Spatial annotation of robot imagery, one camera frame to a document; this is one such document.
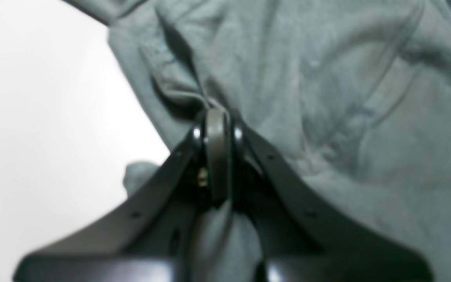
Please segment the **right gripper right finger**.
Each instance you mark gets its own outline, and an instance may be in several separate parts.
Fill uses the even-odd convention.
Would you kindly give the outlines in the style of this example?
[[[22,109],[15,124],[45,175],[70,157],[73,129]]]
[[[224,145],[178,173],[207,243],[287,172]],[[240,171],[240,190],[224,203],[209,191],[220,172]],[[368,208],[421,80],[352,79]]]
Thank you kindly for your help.
[[[256,282],[431,282],[416,251],[344,215],[241,121],[231,126],[235,207],[252,220]]]

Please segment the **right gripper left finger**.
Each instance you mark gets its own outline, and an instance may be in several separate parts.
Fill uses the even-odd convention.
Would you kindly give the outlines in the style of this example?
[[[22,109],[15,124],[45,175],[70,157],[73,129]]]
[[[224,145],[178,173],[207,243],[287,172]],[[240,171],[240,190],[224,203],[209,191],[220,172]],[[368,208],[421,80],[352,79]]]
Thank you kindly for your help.
[[[152,177],[101,219],[26,255],[15,282],[189,282],[188,249],[206,196],[194,126]]]

